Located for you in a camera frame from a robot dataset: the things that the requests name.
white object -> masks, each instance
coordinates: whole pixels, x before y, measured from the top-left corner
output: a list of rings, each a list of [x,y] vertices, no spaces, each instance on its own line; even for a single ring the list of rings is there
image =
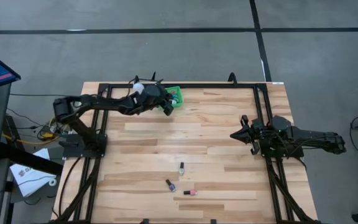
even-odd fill
[[[141,83],[135,83],[134,87],[132,87],[135,91],[137,91],[139,94],[141,94],[144,90],[144,86]]]
[[[33,155],[49,159],[48,149],[45,148],[33,153]],[[19,189],[23,197],[30,196],[39,188],[49,183],[50,180],[54,180],[56,178],[56,175],[34,170],[33,168],[19,164],[11,165],[11,171],[17,184],[19,185]]]
[[[49,186],[51,186],[51,187],[56,186],[56,184],[57,184],[56,179],[52,179],[49,181]]]

wooden tabletop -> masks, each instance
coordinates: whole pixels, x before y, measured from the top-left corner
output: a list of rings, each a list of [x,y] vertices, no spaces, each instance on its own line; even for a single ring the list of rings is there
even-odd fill
[[[98,85],[84,83],[82,94],[95,94]],[[273,115],[292,121],[284,85],[267,86]],[[252,89],[181,90],[184,104],[171,116],[159,109],[139,116],[109,112],[108,146],[101,160],[92,222],[139,223],[149,218],[151,223],[209,223],[210,219],[218,223],[275,223],[264,159],[253,156],[250,145],[229,137],[241,128],[241,115],[250,120],[257,117]],[[127,89],[112,91],[113,98],[126,94]],[[260,99],[264,109],[262,93]],[[90,126],[92,115],[93,111],[88,111],[81,119]],[[74,161],[65,162],[62,180]],[[180,162],[185,163],[183,176],[178,173]],[[306,214],[317,219],[305,168],[294,159],[285,159],[284,167],[290,193]],[[68,180],[63,208],[78,191],[82,168],[83,159]],[[169,190],[166,179],[176,186],[176,192]],[[183,194],[192,189],[198,195]],[[82,218],[88,196],[84,198]]]

